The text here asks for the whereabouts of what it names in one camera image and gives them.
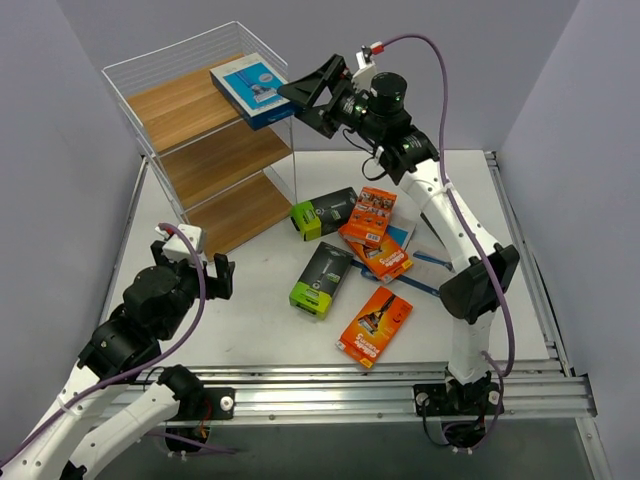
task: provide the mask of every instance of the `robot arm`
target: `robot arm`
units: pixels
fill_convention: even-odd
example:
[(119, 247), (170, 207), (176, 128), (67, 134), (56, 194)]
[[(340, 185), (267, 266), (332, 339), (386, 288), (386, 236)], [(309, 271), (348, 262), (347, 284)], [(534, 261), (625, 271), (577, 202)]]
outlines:
[(182, 365), (167, 368), (136, 401), (87, 434), (70, 464), (91, 480), (149, 430), (178, 413), (193, 414), (204, 401), (200, 380)]
[[(179, 408), (192, 407), (193, 399), (203, 395), (195, 376), (184, 367), (172, 367), (161, 375), (159, 385), (149, 389), (150, 394), (87, 435), (104, 409), (161, 354), (159, 340), (173, 337), (200, 296), (194, 256), (183, 241), (190, 242), (197, 257), (202, 252), (204, 234), (197, 227), (178, 228), (180, 234), (170, 232), (165, 241), (154, 242), (151, 251), (156, 265), (138, 273), (123, 294), (124, 303), (93, 332), (49, 410), (19, 449), (0, 462), (3, 480), (93, 478), (159, 421), (173, 417)], [(203, 268), (206, 299), (228, 299), (234, 264), (224, 255), (216, 255), (214, 260), (217, 278), (208, 277)], [(175, 379), (181, 382), (174, 387)], [(193, 388), (185, 392), (185, 386)], [(83, 477), (83, 471), (89, 469), (95, 475)]]
[[(278, 93), (298, 107), (296, 117), (318, 133), (332, 138), (344, 126), (370, 147), (391, 180), (418, 205), (423, 220), (449, 252), (456, 276), (440, 288), (440, 298), (454, 320), (453, 349), (448, 370), (463, 388), (473, 388), (489, 371), (482, 356), (489, 347), (491, 321), (499, 306), (488, 272), (467, 237), (446, 193), (453, 193), (466, 222), (487, 252), (503, 292), (507, 290), (519, 255), (503, 248), (473, 216), (455, 187), (443, 186), (439, 153), (429, 138), (411, 123), (404, 109), (407, 83), (400, 75), (376, 73), (374, 44), (358, 53), (359, 70), (351, 74), (344, 58), (333, 55), (322, 67)], [(316, 105), (324, 89), (331, 99)]]

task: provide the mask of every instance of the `white table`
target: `white table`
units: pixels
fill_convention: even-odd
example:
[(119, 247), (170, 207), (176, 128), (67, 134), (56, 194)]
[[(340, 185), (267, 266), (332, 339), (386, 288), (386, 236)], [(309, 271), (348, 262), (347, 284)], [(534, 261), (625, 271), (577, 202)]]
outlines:
[[(304, 200), (346, 186), (359, 191), (369, 184), (360, 173), (366, 154), (361, 152), (300, 152), (296, 154), (298, 198)], [(511, 243), (506, 222), (481, 151), (452, 151), (445, 157), (447, 171), (479, 221), (503, 244)], [(290, 162), (276, 170), (291, 178)], [(375, 166), (368, 165), (375, 172)], [(375, 186), (398, 193), (394, 212), (418, 219), (413, 202), (384, 179)], [(121, 302), (123, 290), (135, 274), (153, 263), (149, 246), (158, 237), (153, 231), (161, 221), (177, 222), (157, 179), (148, 172), (128, 239), (123, 263), (111, 298), (111, 308)], [(229, 254), (236, 262), (234, 293), (229, 301), (208, 302), (203, 319), (187, 343), (165, 363), (187, 366), (336, 365), (354, 363), (335, 347), (347, 324), (369, 299), (377, 285), (352, 268), (335, 298), (326, 320), (291, 307), (288, 295), (321, 240), (303, 242), (289, 219), (285, 219)], [(423, 222), (414, 238), (437, 242)], [(413, 313), (387, 347), (377, 365), (405, 362), (447, 361), (454, 321), (440, 300), (404, 283), (389, 288), (414, 306)], [(547, 349), (533, 304), (520, 269), (507, 300), (516, 334), (516, 359), (548, 359)], [(174, 339), (191, 323), (195, 306)], [(490, 351), (494, 358), (507, 357), (502, 313), (496, 315)]]

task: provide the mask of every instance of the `orange box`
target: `orange box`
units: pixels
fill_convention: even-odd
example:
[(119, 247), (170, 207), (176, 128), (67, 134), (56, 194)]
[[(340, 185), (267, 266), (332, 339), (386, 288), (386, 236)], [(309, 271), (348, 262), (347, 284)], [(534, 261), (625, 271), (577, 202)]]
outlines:
[(349, 221), (342, 227), (342, 237), (350, 242), (377, 247), (382, 242), (397, 195), (364, 187), (358, 196)]
[(379, 287), (342, 333), (336, 346), (371, 368), (400, 329), (413, 306), (385, 287)]
[(345, 242), (351, 247), (356, 255), (360, 258), (367, 268), (373, 273), (378, 280), (387, 284), (396, 277), (409, 270), (413, 262), (409, 258), (400, 245), (389, 235), (385, 233), (382, 236), (382, 242), (378, 247), (368, 247), (360, 243), (349, 241), (343, 235), (342, 226), (338, 232)]

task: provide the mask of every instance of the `gray wall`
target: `gray wall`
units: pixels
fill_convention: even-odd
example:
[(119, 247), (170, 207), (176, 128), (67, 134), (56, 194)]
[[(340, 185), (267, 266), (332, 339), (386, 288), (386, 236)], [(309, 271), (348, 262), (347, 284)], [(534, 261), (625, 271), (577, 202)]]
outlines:
[[(362, 44), (411, 31), (432, 36), (449, 69), (447, 139), (455, 148), (502, 144), (577, 0), (58, 0), (97, 68), (239, 20), (289, 62), (291, 78), (332, 53), (353, 65)], [(409, 82), (407, 108), (436, 136), (438, 63), (417, 41), (379, 58)], [(301, 149), (351, 148), (300, 125)]]
[(139, 168), (56, 2), (0, 2), (0, 458), (100, 315)]
[(638, 478), (640, 3), (582, 0), (500, 165), (616, 478)]

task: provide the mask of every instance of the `screw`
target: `screw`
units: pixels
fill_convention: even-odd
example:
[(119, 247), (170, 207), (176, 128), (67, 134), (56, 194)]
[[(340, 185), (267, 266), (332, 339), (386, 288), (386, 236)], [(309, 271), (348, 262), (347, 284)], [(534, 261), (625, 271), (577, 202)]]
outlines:
[(500, 394), (498, 392), (489, 393), (489, 403), (491, 403), (492, 405), (497, 405), (499, 398), (500, 398)]
[(429, 395), (427, 395), (424, 392), (420, 392), (418, 395), (416, 395), (416, 403), (420, 406), (427, 406), (429, 405)]
[(226, 396), (220, 399), (220, 408), (223, 412), (229, 412), (233, 408), (233, 398)]

